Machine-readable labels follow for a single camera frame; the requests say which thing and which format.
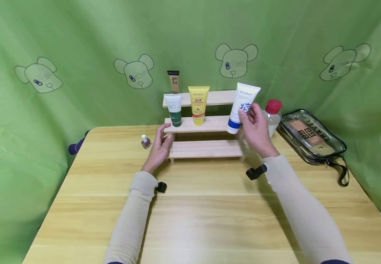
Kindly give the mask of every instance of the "tiered wooden rack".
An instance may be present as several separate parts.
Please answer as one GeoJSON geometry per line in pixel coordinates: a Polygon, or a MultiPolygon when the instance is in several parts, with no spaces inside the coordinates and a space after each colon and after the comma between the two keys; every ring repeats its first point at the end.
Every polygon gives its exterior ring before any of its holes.
{"type": "MultiPolygon", "coordinates": [[[[208,92],[207,106],[231,105],[235,99],[236,91],[208,92]]],[[[182,107],[191,106],[189,93],[182,93],[182,107]]],[[[197,132],[223,132],[226,131],[229,116],[205,117],[204,124],[196,126],[192,117],[182,117],[182,125],[179,127],[170,126],[164,131],[173,134],[177,133],[197,133],[197,132]]],[[[170,118],[166,118],[165,123],[171,123],[170,118]]],[[[226,158],[241,157],[244,159],[248,145],[241,136],[237,134],[234,140],[209,140],[209,141],[174,141],[170,150],[170,160],[174,164],[176,158],[226,158]]]]}

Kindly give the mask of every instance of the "white tube with blue text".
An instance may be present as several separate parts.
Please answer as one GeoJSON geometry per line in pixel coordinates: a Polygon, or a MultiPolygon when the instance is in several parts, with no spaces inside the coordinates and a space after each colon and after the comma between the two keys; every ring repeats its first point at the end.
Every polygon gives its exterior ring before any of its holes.
{"type": "Polygon", "coordinates": [[[260,87],[240,82],[237,83],[235,101],[233,102],[232,112],[230,113],[229,122],[227,124],[227,132],[230,134],[237,134],[240,125],[242,124],[239,119],[238,110],[243,109],[248,113],[249,108],[260,90],[260,87]]]}

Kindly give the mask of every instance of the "bear ear outline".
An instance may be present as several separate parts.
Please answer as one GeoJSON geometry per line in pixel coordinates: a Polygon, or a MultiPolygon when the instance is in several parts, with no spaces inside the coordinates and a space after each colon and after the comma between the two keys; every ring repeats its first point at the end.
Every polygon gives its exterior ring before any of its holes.
{"type": "Polygon", "coordinates": [[[124,73],[124,67],[126,67],[127,65],[127,62],[122,60],[122,59],[116,59],[114,61],[114,69],[116,69],[116,71],[120,74],[123,74],[125,75],[124,73]]]}
{"type": "Polygon", "coordinates": [[[22,83],[29,83],[29,80],[26,78],[26,68],[23,66],[16,66],[14,67],[14,72],[16,73],[17,78],[22,82],[22,83]]]}
{"type": "Polygon", "coordinates": [[[354,62],[365,61],[371,54],[371,46],[368,43],[364,43],[355,48],[356,57],[354,62]]]}
{"type": "Polygon", "coordinates": [[[337,46],[332,48],[327,54],[324,56],[323,61],[326,64],[330,64],[330,62],[340,53],[343,52],[343,46],[337,46]]]}
{"type": "Polygon", "coordinates": [[[147,54],[142,54],[139,58],[139,61],[145,64],[148,70],[151,70],[152,68],[154,68],[154,60],[151,58],[151,56],[147,54]]]}
{"type": "Polygon", "coordinates": [[[219,61],[223,61],[224,55],[229,51],[232,50],[229,45],[226,43],[220,44],[217,49],[215,50],[215,58],[219,61]]]}
{"type": "Polygon", "coordinates": [[[57,68],[54,65],[54,63],[52,63],[49,59],[47,59],[45,57],[39,57],[37,59],[37,63],[41,64],[43,66],[46,66],[48,69],[51,70],[51,72],[56,72],[57,71],[57,68]]]}
{"type": "Polygon", "coordinates": [[[249,44],[246,48],[243,49],[246,54],[248,54],[248,61],[253,61],[257,58],[258,55],[258,47],[254,44],[249,44]]]}

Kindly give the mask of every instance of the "navy sleeve cuff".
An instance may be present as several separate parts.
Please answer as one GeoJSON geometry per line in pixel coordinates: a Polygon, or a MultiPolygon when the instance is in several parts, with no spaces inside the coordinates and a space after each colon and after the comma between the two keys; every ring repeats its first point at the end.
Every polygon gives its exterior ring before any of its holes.
{"type": "Polygon", "coordinates": [[[347,263],[346,261],[338,260],[338,259],[330,259],[330,260],[321,262],[321,264],[349,264],[349,263],[347,263]]]}

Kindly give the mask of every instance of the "cartoon bear face print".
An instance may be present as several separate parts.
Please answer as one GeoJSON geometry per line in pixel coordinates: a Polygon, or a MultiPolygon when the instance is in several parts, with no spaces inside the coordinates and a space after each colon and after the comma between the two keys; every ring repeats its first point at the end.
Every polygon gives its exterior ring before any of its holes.
{"type": "Polygon", "coordinates": [[[221,44],[215,51],[215,58],[221,61],[219,72],[226,78],[240,78],[248,71],[248,61],[253,61],[258,54],[258,48],[251,44],[242,49],[231,49],[227,44],[221,44]]]}
{"type": "Polygon", "coordinates": [[[121,59],[114,61],[117,72],[126,75],[127,84],[135,89],[145,89],[152,84],[149,70],[154,68],[154,61],[149,55],[143,54],[138,61],[127,63],[121,59]]]}
{"type": "Polygon", "coordinates": [[[55,91],[63,86],[63,82],[54,74],[56,66],[44,57],[38,58],[37,63],[27,67],[16,66],[14,70],[22,83],[31,83],[40,94],[55,91]]]}
{"type": "Polygon", "coordinates": [[[320,73],[320,78],[324,81],[333,81],[345,76],[354,62],[365,61],[370,53],[369,44],[362,44],[348,50],[343,50],[342,46],[335,47],[324,56],[323,61],[328,66],[320,73]]]}

